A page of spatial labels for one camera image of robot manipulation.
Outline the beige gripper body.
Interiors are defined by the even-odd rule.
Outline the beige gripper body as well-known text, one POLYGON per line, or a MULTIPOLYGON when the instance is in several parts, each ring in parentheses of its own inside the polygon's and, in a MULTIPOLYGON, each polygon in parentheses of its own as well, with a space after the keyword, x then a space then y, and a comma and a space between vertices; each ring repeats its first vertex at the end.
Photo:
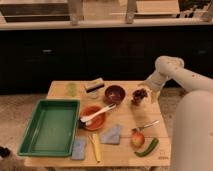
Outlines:
POLYGON ((159 90, 154 89, 153 87, 151 87, 150 85, 148 85, 144 81, 139 83, 139 86, 142 86, 143 88, 145 88, 148 91, 148 95, 150 96, 150 102, 151 103, 155 103, 155 102, 158 101, 158 97, 160 95, 160 91, 159 90))

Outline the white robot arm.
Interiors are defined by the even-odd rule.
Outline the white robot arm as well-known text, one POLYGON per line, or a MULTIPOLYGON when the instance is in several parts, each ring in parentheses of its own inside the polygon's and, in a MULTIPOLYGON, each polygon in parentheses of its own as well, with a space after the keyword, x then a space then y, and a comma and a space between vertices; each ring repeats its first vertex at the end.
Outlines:
POLYGON ((142 85, 156 101, 170 79, 187 91, 175 112, 170 171, 213 171, 213 79, 185 69, 179 57, 159 56, 142 85))

